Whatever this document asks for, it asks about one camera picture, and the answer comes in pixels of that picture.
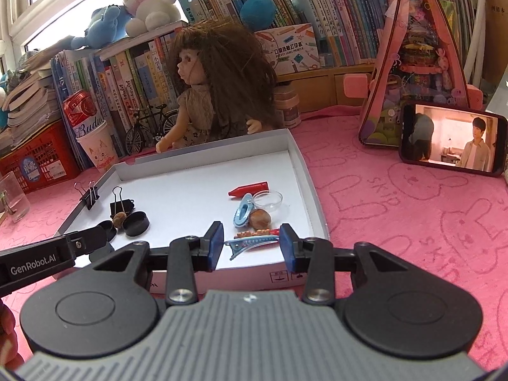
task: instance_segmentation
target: doll hand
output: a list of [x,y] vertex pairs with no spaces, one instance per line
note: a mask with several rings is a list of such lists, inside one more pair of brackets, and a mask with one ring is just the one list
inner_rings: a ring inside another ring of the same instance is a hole
[[247,120],[247,134],[252,135],[258,133],[263,128],[263,125],[259,120],[250,119]]
[[18,354],[18,336],[14,330],[16,319],[12,311],[0,302],[2,315],[0,322],[2,323],[3,334],[0,335],[0,365],[6,366],[7,369],[16,369],[24,363],[21,355]]
[[162,138],[159,140],[156,144],[156,151],[157,153],[164,153],[166,150],[169,149],[168,143],[166,142],[166,139]]

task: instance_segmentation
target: gray textured grip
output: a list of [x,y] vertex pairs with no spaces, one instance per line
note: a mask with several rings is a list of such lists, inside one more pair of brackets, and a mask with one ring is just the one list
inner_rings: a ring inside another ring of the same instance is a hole
[[209,291],[198,304],[169,308],[126,351],[93,361],[38,352],[17,374],[26,381],[471,381],[483,371],[465,353],[417,362],[371,350],[331,308],[303,304],[292,291]]

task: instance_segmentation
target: label printer box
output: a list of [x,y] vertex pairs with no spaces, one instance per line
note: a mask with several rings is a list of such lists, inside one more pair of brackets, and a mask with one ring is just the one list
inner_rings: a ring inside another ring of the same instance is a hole
[[256,36],[278,76],[320,68],[311,24],[257,31]]

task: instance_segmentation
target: pink table cover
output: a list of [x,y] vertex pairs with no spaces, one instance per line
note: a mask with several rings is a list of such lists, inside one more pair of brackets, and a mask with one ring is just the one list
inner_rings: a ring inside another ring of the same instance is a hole
[[[502,178],[453,173],[400,162],[397,152],[369,149],[357,140],[357,108],[335,106],[306,116],[292,130],[304,155],[337,247],[368,241],[470,291],[484,312],[471,356],[485,369],[508,357],[508,193]],[[75,181],[87,185],[96,170],[29,194],[31,211],[0,225],[0,249],[53,236],[75,207]],[[351,292],[337,274],[337,296]],[[48,278],[3,299],[16,317]],[[20,353],[31,352],[16,328]]]

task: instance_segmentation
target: phone screen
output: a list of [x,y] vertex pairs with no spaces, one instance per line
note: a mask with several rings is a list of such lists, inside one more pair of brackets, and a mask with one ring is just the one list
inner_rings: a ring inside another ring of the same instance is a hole
[[408,104],[403,113],[401,157],[492,173],[499,169],[499,160],[504,160],[506,120],[503,119],[500,126],[499,118],[501,116]]

